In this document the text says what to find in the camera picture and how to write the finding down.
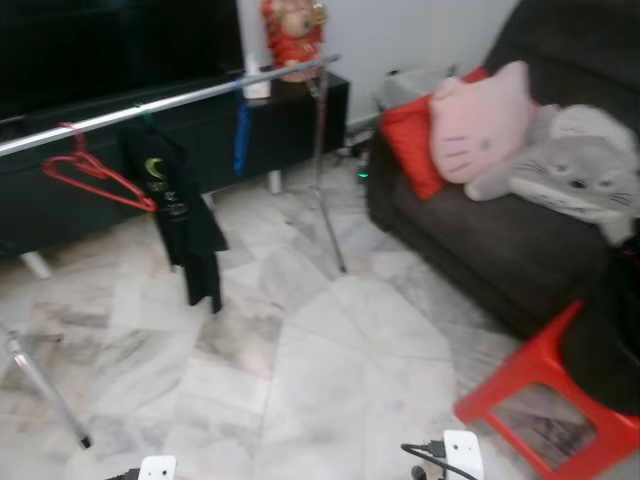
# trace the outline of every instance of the metal pole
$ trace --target metal pole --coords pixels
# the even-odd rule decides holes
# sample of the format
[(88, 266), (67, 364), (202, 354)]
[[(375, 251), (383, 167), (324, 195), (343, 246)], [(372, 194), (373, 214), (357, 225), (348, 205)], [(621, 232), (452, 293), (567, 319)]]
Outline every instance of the metal pole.
[(49, 382), (47, 377), (40, 371), (31, 356), (22, 348), (20, 337), (16, 332), (8, 332), (7, 350), (16, 365), (31, 380), (45, 400), (66, 423), (71, 433), (76, 437), (80, 445), (84, 448), (91, 447), (91, 438), (80, 422), (73, 416), (71, 410), (65, 403), (56, 388)]
[(311, 95), (316, 100), (316, 125), (315, 136), (313, 141), (313, 170), (314, 170), (314, 183), (311, 187), (313, 194), (315, 195), (318, 205), (320, 206), (320, 213), (324, 219), (324, 223), (327, 226), (327, 232), (329, 233), (329, 239), (333, 252), (335, 253), (336, 262), (341, 272), (346, 273), (347, 267), (344, 263), (344, 257), (338, 244), (338, 239), (333, 230), (331, 219), (329, 218), (329, 212), (325, 203), (324, 194), (322, 192), (322, 157), (324, 153), (324, 133), (327, 121), (327, 92), (329, 90), (329, 72), (326, 68), (320, 68), (320, 80), (318, 88), (313, 85), (312, 82), (308, 82), (307, 86)]
[[(154, 102), (137, 105), (135, 107), (125, 108), (124, 110), (118, 110), (99, 117), (90, 118), (88, 120), (82, 120), (74, 123), (74, 128), (83, 132), (96, 130), (98, 128), (120, 123), (125, 120), (139, 117), (145, 113), (161, 112), (163, 110), (169, 110), (171, 108), (187, 105), (189, 103), (198, 102), (207, 98), (223, 95), (225, 93), (232, 92), (236, 89), (252, 85), (254, 83), (265, 82), (280, 78), (290, 73), (307, 70), (314, 67), (323, 67), (329, 63), (333, 63), (340, 59), (340, 55), (330, 55), (310, 62), (299, 63), (290, 67), (280, 68), (273, 70), (272, 72), (262, 73), (260, 75), (252, 75), (250, 77), (243, 77), (234, 82), (227, 82), (214, 87), (203, 88), (195, 90), (189, 93), (183, 93), (173, 97), (167, 97)], [(55, 142), (63, 138), (67, 138), (73, 135), (73, 130), (69, 128), (53, 128), (51, 130), (45, 130), (44, 132), (36, 133), (34, 135), (28, 135), (26, 137), (18, 138), (0, 144), (0, 157), (10, 155), (12, 153), (27, 150), (29, 148), (44, 145), (46, 143)]]

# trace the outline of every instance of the tv screen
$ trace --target tv screen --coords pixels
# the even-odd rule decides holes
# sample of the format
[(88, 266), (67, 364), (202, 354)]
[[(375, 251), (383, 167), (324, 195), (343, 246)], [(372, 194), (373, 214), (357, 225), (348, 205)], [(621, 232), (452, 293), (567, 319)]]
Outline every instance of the tv screen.
[(242, 68), (235, 0), (0, 0), (0, 118)]

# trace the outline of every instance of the black cable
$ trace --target black cable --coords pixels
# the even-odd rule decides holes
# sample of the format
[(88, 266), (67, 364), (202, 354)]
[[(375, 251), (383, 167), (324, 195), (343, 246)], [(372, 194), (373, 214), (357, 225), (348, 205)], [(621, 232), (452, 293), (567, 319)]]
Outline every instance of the black cable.
[(432, 457), (431, 455), (425, 455), (424, 453), (419, 452), (418, 450), (425, 450), (424, 445), (411, 445), (409, 443), (403, 443), (402, 445), (400, 445), (400, 448), (405, 452), (410, 453), (411, 455), (415, 455), (416, 457), (422, 458), (423, 460), (426, 460), (427, 462), (431, 462), (434, 465), (439, 466), (440, 468), (449, 470), (450, 472), (457, 473), (458, 475), (461, 475), (468, 480), (478, 480), (476, 477), (468, 474), (464, 470), (460, 470), (459, 468), (453, 467), (448, 463), (445, 463), (441, 460), (438, 460), (435, 457)]

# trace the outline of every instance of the red figurine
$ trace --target red figurine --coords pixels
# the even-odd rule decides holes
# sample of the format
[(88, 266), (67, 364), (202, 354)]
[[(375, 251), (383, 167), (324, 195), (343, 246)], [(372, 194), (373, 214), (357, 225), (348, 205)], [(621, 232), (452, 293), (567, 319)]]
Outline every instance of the red figurine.
[[(261, 11), (276, 68), (308, 62), (320, 55), (323, 24), (327, 19), (324, 5), (314, 0), (263, 0)], [(282, 79), (304, 82), (316, 74), (316, 69), (309, 69)]]

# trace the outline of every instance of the red cushion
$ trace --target red cushion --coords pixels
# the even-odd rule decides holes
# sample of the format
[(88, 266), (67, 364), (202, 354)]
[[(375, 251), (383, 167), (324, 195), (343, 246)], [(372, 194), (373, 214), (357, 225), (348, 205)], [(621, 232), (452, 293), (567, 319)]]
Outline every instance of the red cushion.
[[(464, 81), (477, 82), (489, 74), (483, 68), (476, 68)], [(428, 200), (445, 185), (431, 158), (429, 140), (431, 138), (431, 95), (387, 110), (382, 117), (382, 131), (409, 177), (411, 187), (421, 200)]]

